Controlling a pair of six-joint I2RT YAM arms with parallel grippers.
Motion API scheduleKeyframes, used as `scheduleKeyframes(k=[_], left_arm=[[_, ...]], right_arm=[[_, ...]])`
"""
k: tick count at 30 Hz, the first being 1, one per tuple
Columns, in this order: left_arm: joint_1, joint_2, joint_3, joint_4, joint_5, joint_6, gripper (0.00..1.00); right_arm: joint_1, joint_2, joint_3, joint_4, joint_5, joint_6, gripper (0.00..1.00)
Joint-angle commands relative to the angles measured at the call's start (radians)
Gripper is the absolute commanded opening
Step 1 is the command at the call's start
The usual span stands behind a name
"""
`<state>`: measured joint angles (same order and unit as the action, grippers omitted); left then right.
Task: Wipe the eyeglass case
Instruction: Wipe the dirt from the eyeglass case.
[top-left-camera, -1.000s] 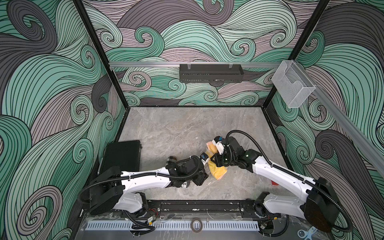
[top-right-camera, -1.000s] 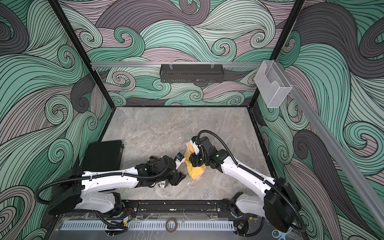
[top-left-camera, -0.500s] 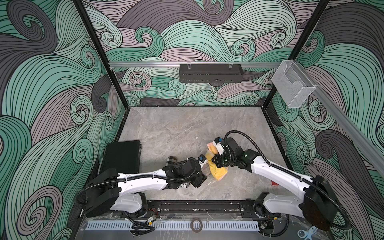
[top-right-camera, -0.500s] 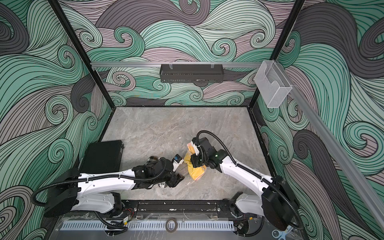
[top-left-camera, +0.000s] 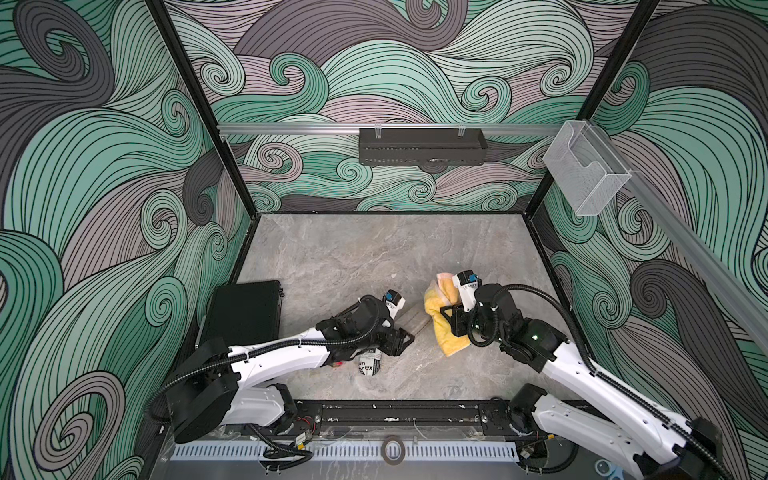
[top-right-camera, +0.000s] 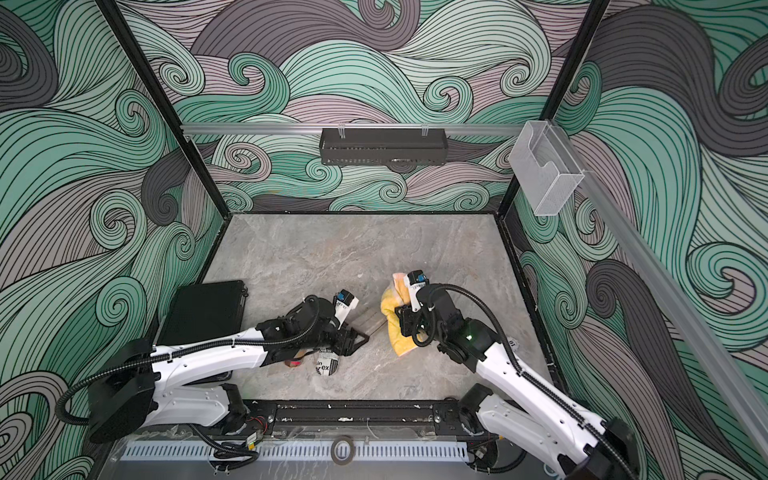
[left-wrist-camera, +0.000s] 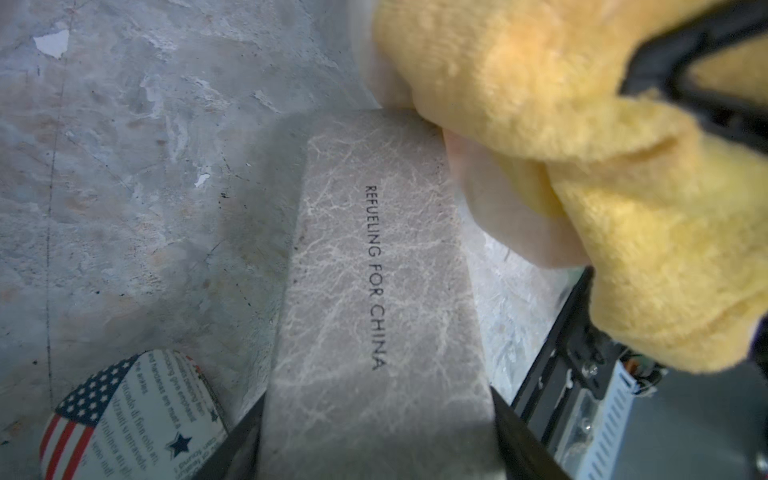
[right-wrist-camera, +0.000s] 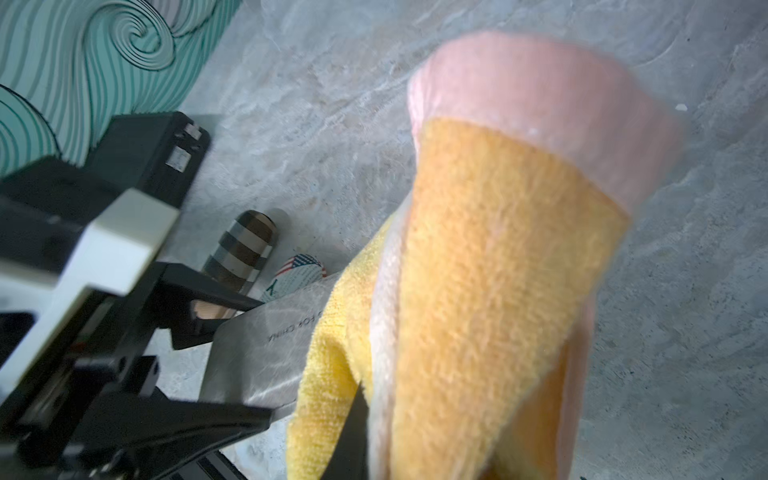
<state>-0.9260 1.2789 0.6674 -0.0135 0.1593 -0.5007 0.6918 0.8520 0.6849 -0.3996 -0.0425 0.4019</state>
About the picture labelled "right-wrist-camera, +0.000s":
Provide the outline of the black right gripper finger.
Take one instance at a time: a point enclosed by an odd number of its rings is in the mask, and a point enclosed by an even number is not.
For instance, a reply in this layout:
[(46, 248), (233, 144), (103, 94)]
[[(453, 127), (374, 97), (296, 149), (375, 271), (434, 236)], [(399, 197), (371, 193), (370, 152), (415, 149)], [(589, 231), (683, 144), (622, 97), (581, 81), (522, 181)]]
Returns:
[(359, 384), (322, 480), (368, 480), (369, 407)]

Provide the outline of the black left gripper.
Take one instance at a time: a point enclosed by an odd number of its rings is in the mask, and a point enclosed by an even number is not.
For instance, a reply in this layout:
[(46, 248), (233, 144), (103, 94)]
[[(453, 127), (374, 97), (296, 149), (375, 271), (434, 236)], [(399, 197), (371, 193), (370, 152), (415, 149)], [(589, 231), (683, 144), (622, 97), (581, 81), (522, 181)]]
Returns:
[[(11, 174), (1, 183), (1, 262), (62, 273), (87, 225), (126, 190), (54, 157)], [(210, 343), (227, 322), (201, 317), (200, 302), (235, 312), (262, 305), (190, 267), (159, 266), (157, 319), (170, 331), (174, 350)], [(100, 380), (76, 373), (68, 352), (106, 299), (126, 296), (89, 293), (20, 385), (1, 399), (3, 478), (54, 477), (62, 455), (79, 478), (162, 479), (270, 427), (274, 411), (268, 408), (171, 400), (160, 393), (101, 395), (86, 410)], [(1, 312), (1, 365), (32, 324), (30, 314)]]

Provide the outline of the yellow pink microfiber cloth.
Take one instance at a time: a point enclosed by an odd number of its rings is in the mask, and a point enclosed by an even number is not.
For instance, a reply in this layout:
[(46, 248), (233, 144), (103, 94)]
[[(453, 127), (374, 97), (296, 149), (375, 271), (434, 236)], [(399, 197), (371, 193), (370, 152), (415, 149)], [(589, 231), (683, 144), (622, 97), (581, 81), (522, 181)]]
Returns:
[(613, 58), (538, 35), (448, 42), (408, 93), (414, 183), (316, 325), (287, 475), (330, 473), (362, 398), (370, 479), (565, 479), (594, 291), (680, 120)]

